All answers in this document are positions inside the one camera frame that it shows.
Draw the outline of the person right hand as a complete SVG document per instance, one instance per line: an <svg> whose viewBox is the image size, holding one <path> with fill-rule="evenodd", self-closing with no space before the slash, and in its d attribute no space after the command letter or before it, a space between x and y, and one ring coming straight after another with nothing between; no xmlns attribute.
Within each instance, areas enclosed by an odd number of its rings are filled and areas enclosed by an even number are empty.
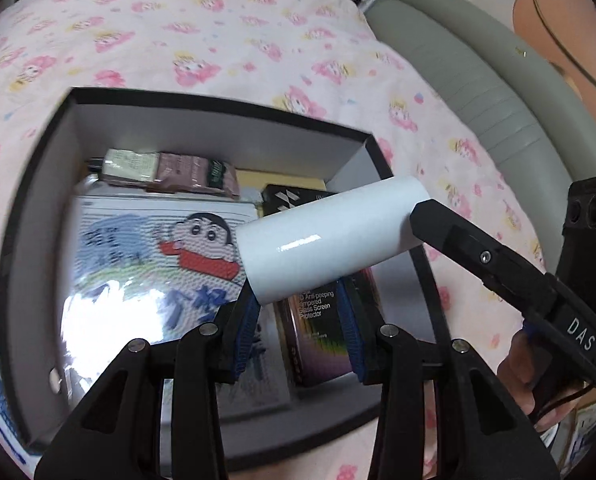
<svg viewBox="0 0 596 480"><path fill-rule="evenodd" d="M498 366L497 377L526 415L530 415L535 408L531 388L535 376L533 349L526 333L519 330L511 339L509 353ZM566 418L579 403L580 398L577 398L557 406L538 420L534 429L541 434L552 428Z"/></svg>

